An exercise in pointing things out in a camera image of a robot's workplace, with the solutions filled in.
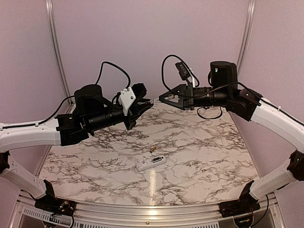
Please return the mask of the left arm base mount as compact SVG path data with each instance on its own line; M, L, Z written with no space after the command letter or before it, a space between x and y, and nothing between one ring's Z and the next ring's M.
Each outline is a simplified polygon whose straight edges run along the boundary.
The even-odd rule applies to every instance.
M53 214L72 216L76 208L76 202L67 199L60 199L47 201L36 200L35 207Z

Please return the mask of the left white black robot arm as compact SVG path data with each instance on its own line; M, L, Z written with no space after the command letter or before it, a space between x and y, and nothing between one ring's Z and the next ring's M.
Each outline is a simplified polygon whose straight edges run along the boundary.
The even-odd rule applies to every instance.
M124 123L127 130L153 103L146 99L143 83L134 84L119 92L118 104L103 97L100 85L86 85L74 93L76 107L71 114L59 114L40 122L0 125L0 175L27 191L34 200L41 200L49 211L56 211L60 201L52 185L36 178L16 164L10 151L40 145L69 146L78 144L95 131Z

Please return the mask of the white remote control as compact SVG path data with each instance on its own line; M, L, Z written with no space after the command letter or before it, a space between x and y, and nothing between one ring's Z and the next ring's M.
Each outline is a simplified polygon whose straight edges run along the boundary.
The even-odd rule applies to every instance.
M140 161L135 166L137 170L141 172L165 164L166 161L167 161L166 158L163 155L161 155L161 156L146 159L144 161Z

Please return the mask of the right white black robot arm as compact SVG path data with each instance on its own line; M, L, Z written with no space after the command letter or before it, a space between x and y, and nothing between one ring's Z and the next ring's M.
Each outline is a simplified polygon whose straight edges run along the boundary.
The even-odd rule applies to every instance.
M295 147L295 151L282 165L264 177L248 183L235 208L245 213L263 196L283 188L294 181L304 179L304 124L275 106L263 96L246 86L238 88L237 66L227 61L210 63L208 75L209 87L194 87L188 78L189 68L183 62L176 63L176 68L186 84L180 84L159 96L162 103L181 110L194 108L208 109L212 106L224 107L246 121L276 133Z

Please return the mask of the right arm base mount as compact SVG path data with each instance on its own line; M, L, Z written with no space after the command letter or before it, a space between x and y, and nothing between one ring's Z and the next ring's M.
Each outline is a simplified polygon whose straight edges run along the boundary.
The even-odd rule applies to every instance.
M247 200L238 199L222 202L218 206L219 212L223 218L252 213L261 208L259 202L250 203Z

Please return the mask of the clear handle screwdriver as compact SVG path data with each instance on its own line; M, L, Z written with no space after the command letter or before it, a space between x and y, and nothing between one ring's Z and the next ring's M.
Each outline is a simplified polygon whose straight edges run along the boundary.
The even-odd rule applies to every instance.
M157 97L157 98L155 98L155 99L151 99L151 100L150 100L150 103L151 103L151 104L160 103L160 102L161 102L160 98L161 98L161 100L167 101L167 100L172 100L172 99L174 99L174 98L175 98L175 95L159 96L159 97Z

